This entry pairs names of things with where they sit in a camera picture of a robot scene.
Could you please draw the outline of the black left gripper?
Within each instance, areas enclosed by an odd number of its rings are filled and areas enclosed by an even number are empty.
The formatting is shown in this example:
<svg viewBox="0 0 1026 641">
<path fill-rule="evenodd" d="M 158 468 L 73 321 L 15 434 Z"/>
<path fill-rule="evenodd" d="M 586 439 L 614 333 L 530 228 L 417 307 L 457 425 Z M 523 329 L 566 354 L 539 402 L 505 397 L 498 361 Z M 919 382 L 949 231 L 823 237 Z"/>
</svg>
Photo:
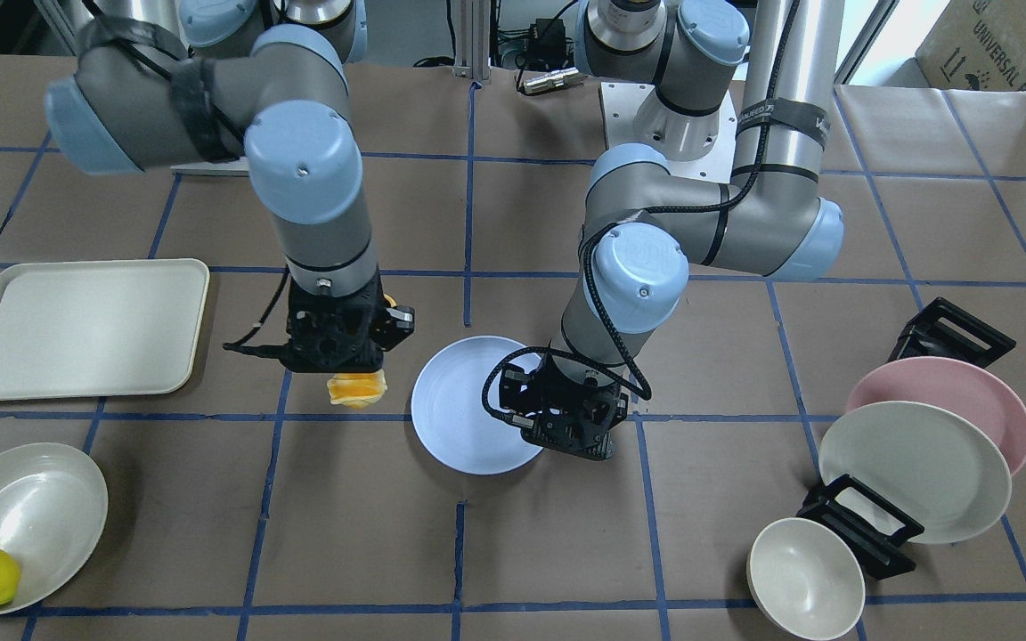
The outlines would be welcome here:
<svg viewBox="0 0 1026 641">
<path fill-rule="evenodd" d="M 599 385 L 593 374 L 571 380 L 550 354 L 526 370 L 512 362 L 520 356 L 500 362 L 500 419 L 532 445 L 590 460 L 611 458 L 611 429 L 628 413 L 622 386 Z"/>
</svg>

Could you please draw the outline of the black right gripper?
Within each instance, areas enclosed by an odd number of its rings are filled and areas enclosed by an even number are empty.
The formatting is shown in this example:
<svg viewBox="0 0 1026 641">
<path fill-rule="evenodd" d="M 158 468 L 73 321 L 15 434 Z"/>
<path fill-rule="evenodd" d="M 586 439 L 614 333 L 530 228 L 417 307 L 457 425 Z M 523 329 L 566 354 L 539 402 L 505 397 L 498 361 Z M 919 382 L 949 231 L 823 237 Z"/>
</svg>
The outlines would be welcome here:
<svg viewBox="0 0 1026 641">
<path fill-rule="evenodd" d="M 415 308 L 386 307 L 378 273 L 343 297 L 310 295 L 293 281 L 288 333 L 286 369 L 292 372 L 374 373 L 382 369 L 384 350 L 415 333 Z"/>
</svg>

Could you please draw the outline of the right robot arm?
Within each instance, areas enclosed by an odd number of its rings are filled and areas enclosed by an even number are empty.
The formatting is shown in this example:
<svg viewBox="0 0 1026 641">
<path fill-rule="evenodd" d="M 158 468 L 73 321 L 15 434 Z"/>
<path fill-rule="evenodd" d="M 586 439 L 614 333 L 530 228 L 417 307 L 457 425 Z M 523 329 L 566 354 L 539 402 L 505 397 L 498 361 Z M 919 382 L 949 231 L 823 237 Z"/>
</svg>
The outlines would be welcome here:
<svg viewBox="0 0 1026 641">
<path fill-rule="evenodd" d="M 182 33 L 94 12 L 45 91 L 61 153 L 90 175 L 244 158 L 289 281 L 284 345 L 225 345 L 300 373 L 373 373 L 415 332 L 384 295 L 350 117 L 362 1 L 183 1 Z"/>
</svg>

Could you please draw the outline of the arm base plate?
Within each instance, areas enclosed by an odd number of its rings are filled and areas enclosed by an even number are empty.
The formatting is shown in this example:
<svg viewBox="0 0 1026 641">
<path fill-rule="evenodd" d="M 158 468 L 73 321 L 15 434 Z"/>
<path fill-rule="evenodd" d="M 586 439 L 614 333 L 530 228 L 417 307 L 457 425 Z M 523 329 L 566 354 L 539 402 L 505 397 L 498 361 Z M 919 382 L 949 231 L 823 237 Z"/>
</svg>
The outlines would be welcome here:
<svg viewBox="0 0 1026 641">
<path fill-rule="evenodd" d="M 715 166 L 705 170 L 729 170 L 736 154 L 736 106 L 725 91 L 717 112 L 707 117 L 681 118 L 666 112 L 653 96 L 653 86 L 602 82 L 599 89 L 607 146 L 645 143 L 673 164 Z"/>
</svg>

